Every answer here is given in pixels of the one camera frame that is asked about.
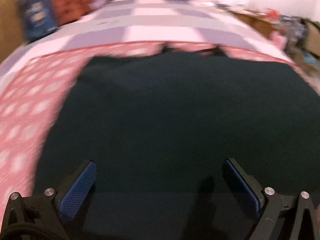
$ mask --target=blue textured pad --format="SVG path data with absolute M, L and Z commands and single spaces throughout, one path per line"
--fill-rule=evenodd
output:
M 59 203 L 61 221 L 65 222 L 76 216 L 96 178 L 97 166 L 94 162 L 89 162 Z
M 246 216 L 250 219 L 259 218 L 260 202 L 251 188 L 229 160 L 224 162 L 224 169 L 227 172 L 225 180 Z

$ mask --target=blue package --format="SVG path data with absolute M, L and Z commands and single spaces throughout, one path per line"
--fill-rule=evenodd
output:
M 23 33 L 29 43 L 57 30 L 51 0 L 24 0 L 19 8 Z

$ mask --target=bed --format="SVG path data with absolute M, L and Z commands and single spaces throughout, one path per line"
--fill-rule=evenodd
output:
M 289 64 L 280 50 L 212 0 L 113 0 L 37 42 L 20 46 L 0 66 L 0 217 L 9 195 L 30 195 L 43 141 L 73 79 L 95 55 L 144 56 L 164 42 L 183 50 L 220 44 L 229 57 Z

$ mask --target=black garment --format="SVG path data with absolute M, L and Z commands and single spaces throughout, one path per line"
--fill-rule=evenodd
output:
M 187 52 L 95 57 L 48 134 L 34 191 L 92 159 L 97 193 L 194 193 L 209 176 L 227 192 L 221 166 L 233 157 L 265 187 L 314 192 L 319 153 L 320 98 L 288 65 Z

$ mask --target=metal pin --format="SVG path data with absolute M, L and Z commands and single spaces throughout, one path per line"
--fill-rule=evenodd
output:
M 53 193 L 54 193 L 54 189 L 53 189 L 53 188 L 47 188 L 47 189 L 44 191 L 44 194 L 45 194 L 46 196 L 51 196 L 51 195 L 53 195 Z
M 271 188 L 271 187 L 266 187 L 264 189 L 264 192 L 271 196 L 271 195 L 273 195 L 275 193 L 275 190 L 273 188 Z
M 19 197 L 19 194 L 18 194 L 17 192 L 12 193 L 11 196 L 10 196 L 10 198 L 11 198 L 12 200 L 17 199 L 18 197 Z
M 308 192 L 305 192 L 305 191 L 302 191 L 301 192 L 301 196 L 305 199 L 308 199 L 310 196 L 309 196 L 309 193 Z

